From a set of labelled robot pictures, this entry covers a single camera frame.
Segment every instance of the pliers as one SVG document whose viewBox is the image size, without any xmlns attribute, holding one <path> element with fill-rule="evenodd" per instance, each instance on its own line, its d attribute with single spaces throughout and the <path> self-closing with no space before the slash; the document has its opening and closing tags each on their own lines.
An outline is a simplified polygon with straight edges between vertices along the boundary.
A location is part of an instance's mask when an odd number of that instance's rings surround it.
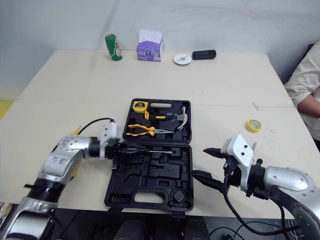
<svg viewBox="0 0 320 240">
<path fill-rule="evenodd" d="M 142 135 L 146 135 L 146 134 L 150 134 L 151 137 L 153 137 L 155 134 L 173 134 L 174 131 L 169 131 L 169 130 L 165 130 L 165 129 L 156 129 L 154 126 L 151 127 L 147 127 L 147 126 L 143 126 L 140 124 L 132 124 L 132 125 L 128 125 L 129 129 L 143 129 L 146 130 L 145 132 L 142 133 L 129 133 L 127 132 L 125 135 L 127 136 L 133 136 L 133 137 L 137 137 L 137 136 L 142 136 Z"/>
</svg>

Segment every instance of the beige shirt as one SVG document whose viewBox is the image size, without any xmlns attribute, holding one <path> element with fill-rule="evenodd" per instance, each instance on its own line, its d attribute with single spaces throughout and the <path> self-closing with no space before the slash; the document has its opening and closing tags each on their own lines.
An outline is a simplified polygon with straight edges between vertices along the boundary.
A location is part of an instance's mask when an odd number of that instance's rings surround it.
<svg viewBox="0 0 320 240">
<path fill-rule="evenodd" d="M 284 87 L 296 107 L 310 94 L 320 102 L 320 41 L 313 45 Z M 320 118 L 300 115 L 311 136 L 320 141 Z"/>
</svg>

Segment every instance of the green bottle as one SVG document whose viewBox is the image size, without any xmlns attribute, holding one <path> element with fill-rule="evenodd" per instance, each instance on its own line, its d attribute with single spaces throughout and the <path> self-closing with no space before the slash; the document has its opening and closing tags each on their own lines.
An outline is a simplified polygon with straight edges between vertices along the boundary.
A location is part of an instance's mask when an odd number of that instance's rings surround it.
<svg viewBox="0 0 320 240">
<path fill-rule="evenodd" d="M 119 61 L 122 59 L 121 49 L 119 48 L 119 42 L 116 35 L 107 34 L 104 37 L 106 47 L 109 50 L 109 54 L 113 61 Z"/>
</svg>

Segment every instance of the toolbox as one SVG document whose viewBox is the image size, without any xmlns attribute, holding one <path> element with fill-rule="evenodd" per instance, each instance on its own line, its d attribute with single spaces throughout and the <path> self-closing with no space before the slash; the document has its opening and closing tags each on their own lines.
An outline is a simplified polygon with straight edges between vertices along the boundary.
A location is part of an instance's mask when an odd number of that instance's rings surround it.
<svg viewBox="0 0 320 240">
<path fill-rule="evenodd" d="M 189 101 L 133 99 L 123 139 L 148 151 L 113 155 L 105 205 L 114 211 L 156 209 L 183 217 L 194 205 L 191 138 Z M 138 193 L 161 201 L 142 202 Z"/>
</svg>

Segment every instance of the table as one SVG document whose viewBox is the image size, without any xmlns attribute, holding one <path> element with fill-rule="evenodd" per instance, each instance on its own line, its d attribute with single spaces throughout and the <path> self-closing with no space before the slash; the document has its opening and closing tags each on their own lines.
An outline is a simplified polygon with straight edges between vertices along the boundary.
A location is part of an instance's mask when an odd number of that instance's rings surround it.
<svg viewBox="0 0 320 240">
<path fill-rule="evenodd" d="M 262 158 L 265 167 L 298 168 L 320 185 L 320 154 L 266 55 L 220 53 L 214 60 L 182 67 L 172 63 L 172 52 L 164 53 L 163 62 L 137 61 L 131 51 L 124 51 L 128 57 L 122 61 L 112 62 L 106 54 L 104 50 L 57 50 L 13 103 L 0 122 L 0 201 L 18 203 L 29 191 L 23 185 L 34 182 L 56 142 L 78 126 L 113 117 L 123 127 L 135 97 L 191 101 L 193 169 L 209 171 L 222 180 L 224 161 L 202 150 L 219 148 L 226 139 L 241 134 L 249 144 L 257 142 L 255 157 Z M 265 93 L 271 89 L 272 97 Z M 262 122 L 259 133 L 246 130 L 245 123 L 251 118 Z M 104 124 L 97 122 L 83 135 L 100 136 Z M 99 159 L 82 161 L 59 207 L 106 211 L 111 165 Z M 229 198 L 242 217 L 280 217 L 274 203 L 247 198 L 235 187 Z M 194 208 L 186 214 L 233 217 L 222 194 L 196 180 Z"/>
</svg>

